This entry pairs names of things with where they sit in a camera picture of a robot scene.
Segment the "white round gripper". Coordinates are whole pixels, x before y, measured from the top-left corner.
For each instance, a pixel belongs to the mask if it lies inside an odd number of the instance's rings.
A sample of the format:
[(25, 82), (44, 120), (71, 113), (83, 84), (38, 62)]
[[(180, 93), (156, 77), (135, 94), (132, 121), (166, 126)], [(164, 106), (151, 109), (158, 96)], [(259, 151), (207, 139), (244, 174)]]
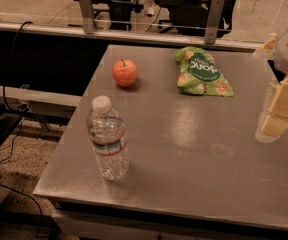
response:
[(255, 58), (274, 61), (277, 70), (287, 76), (270, 82), (263, 101), (255, 138), (262, 143), (272, 143), (288, 129), (288, 19), (276, 35), (272, 35), (253, 53)]

